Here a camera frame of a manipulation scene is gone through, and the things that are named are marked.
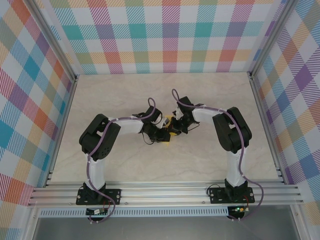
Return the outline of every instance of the white ventilated strip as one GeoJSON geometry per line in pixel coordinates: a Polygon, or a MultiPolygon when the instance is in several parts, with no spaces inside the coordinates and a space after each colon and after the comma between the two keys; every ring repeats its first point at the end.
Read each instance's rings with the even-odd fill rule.
{"type": "MultiPolygon", "coordinates": [[[[124,207],[116,208],[112,217],[209,217],[227,216],[226,206],[207,207],[124,207]]],[[[40,218],[87,218],[85,208],[43,208],[40,218]]]]}

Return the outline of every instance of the mounting plate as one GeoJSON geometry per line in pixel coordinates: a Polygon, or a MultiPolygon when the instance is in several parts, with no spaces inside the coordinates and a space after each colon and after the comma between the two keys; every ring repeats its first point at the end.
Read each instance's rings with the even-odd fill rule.
{"type": "MultiPolygon", "coordinates": [[[[108,197],[112,198],[115,202],[115,205],[119,205],[120,204],[120,199],[121,199],[121,189],[101,189],[100,190],[102,193],[104,193],[105,195],[107,195],[108,197]]],[[[91,197],[88,192],[85,189],[79,189],[78,190],[78,194],[77,194],[77,198],[76,198],[76,205],[109,205],[109,202],[111,205],[113,205],[113,203],[104,198],[101,197],[100,195],[98,195],[99,197],[91,197]]]]}
{"type": "Polygon", "coordinates": [[[242,196],[241,198],[239,198],[237,201],[234,201],[234,202],[230,202],[226,194],[225,187],[211,187],[209,188],[208,193],[210,196],[211,204],[230,204],[230,203],[246,204],[247,199],[244,196],[248,198],[248,202],[250,204],[253,204],[255,202],[254,192],[251,187],[247,188],[247,191],[244,194],[244,196],[242,196]]]}

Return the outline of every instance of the plaid backdrop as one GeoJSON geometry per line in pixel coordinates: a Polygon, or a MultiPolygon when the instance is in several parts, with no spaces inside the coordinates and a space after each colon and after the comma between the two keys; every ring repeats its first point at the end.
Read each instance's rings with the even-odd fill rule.
{"type": "Polygon", "coordinates": [[[280,1],[37,2],[73,67],[84,74],[129,74],[246,72],[268,12],[280,1]]]}
{"type": "Polygon", "coordinates": [[[320,0],[299,1],[255,82],[286,174],[319,237],[320,0]]]}
{"type": "Polygon", "coordinates": [[[17,239],[72,82],[22,0],[0,1],[0,240],[17,239]]]}

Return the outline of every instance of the marble floor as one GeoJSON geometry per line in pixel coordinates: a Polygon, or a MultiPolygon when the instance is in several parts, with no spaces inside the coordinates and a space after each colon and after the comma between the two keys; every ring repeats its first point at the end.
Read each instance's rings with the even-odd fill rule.
{"type": "MultiPolygon", "coordinates": [[[[145,112],[153,97],[163,115],[172,115],[177,106],[172,88],[193,104],[239,108],[252,131],[244,173],[251,179],[277,178],[246,73],[154,73],[80,76],[51,181],[85,181],[86,159],[78,141],[97,114],[117,118],[145,112]]],[[[136,182],[223,180],[226,174],[226,152],[206,123],[170,143],[147,145],[141,134],[119,136],[104,171],[107,181],[136,182]]]]}

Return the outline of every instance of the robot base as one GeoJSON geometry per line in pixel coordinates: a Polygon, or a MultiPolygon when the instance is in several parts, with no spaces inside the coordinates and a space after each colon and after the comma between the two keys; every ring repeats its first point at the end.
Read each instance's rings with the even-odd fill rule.
{"type": "MultiPolygon", "coordinates": [[[[112,198],[115,202],[115,205],[120,204],[121,199],[121,189],[106,189],[106,185],[99,189],[100,192],[112,198]]],[[[89,188],[85,183],[83,183],[83,189],[79,189],[76,197],[76,205],[111,205],[113,203],[98,194],[96,191],[89,188]]]]}
{"type": "Polygon", "coordinates": [[[255,196],[251,187],[248,187],[245,193],[235,201],[230,201],[225,189],[226,189],[225,187],[209,188],[208,193],[210,196],[210,203],[211,204],[230,204],[230,203],[246,204],[248,202],[249,204],[253,204],[255,202],[255,196]]]}

